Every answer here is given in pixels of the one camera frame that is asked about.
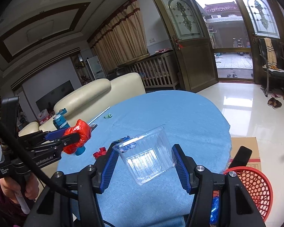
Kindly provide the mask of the person left hand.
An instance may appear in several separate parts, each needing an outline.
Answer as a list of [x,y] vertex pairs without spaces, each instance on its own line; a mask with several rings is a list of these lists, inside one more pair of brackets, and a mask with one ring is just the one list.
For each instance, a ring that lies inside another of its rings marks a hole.
[[[37,177],[32,173],[26,182],[25,186],[25,196],[29,200],[35,200],[39,194],[39,183]],[[18,204],[18,200],[15,196],[15,192],[21,191],[21,186],[14,181],[11,177],[1,178],[0,186],[2,192],[7,196],[12,202]]]

